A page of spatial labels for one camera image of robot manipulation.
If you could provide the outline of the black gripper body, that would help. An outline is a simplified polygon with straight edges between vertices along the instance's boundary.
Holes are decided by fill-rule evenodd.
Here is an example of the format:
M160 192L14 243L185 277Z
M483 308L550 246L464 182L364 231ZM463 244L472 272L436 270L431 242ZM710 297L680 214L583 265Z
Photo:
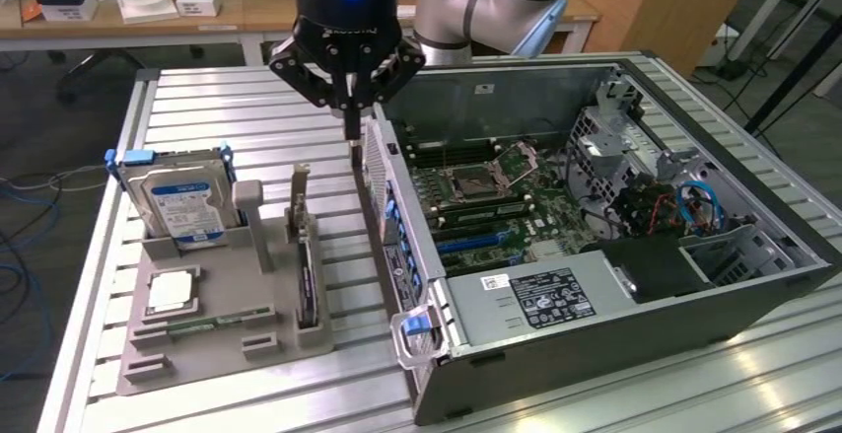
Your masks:
M397 0L295 1L296 50L328 73L372 71L401 39Z

